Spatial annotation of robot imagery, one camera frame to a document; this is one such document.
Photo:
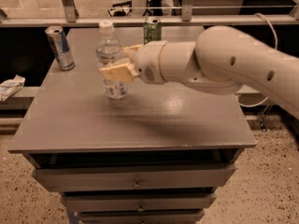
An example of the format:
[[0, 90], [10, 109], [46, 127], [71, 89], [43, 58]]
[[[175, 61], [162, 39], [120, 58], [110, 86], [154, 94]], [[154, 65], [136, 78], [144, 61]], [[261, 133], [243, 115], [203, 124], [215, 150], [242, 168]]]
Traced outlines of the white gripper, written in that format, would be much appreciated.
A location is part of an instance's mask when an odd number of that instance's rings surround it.
[[130, 59], [121, 59], [99, 68], [102, 76], [111, 81], [134, 82], [139, 76], [148, 84], [164, 84], [160, 69], [161, 54], [166, 41], [151, 41], [145, 45], [137, 44], [123, 48]]

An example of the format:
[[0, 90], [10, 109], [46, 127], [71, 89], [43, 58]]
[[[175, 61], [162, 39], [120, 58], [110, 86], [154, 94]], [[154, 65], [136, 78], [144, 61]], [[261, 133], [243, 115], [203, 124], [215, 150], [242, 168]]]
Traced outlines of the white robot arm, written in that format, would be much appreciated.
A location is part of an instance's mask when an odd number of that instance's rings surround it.
[[148, 84], [177, 82], [226, 95], [244, 85], [299, 118], [299, 58], [229, 26], [213, 26], [191, 42], [151, 41], [124, 49], [126, 57], [102, 66], [106, 79]]

